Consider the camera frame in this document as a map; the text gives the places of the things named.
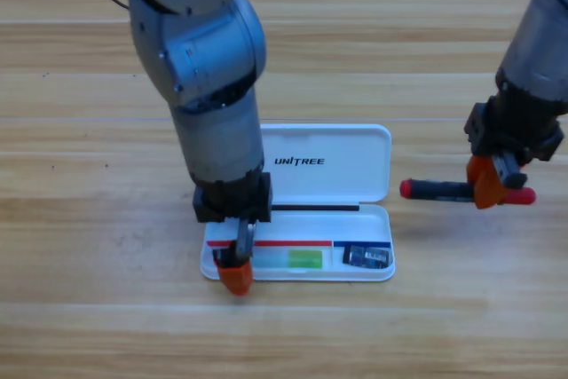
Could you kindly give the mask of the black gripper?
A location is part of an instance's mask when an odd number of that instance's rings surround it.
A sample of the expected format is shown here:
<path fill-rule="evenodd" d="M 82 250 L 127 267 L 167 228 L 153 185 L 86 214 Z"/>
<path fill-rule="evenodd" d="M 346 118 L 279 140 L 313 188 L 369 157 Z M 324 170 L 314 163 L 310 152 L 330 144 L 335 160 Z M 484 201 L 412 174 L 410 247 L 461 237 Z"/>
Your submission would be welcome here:
<path fill-rule="evenodd" d="M 269 172 L 248 171 L 235 181 L 197 181 L 193 210 L 200 223 L 238 220 L 233 249 L 213 250 L 220 281 L 236 296 L 249 292 L 253 282 L 250 258 L 257 223 L 272 220 L 272 180 Z"/>
<path fill-rule="evenodd" d="M 527 176 L 521 167 L 534 159 L 551 159 L 564 139 L 557 120 L 563 114 L 563 101 L 526 92 L 500 92 L 474 105 L 464 131 L 474 154 L 466 177 L 478 209 L 489 209 L 501 203 L 509 189 L 522 188 Z"/>

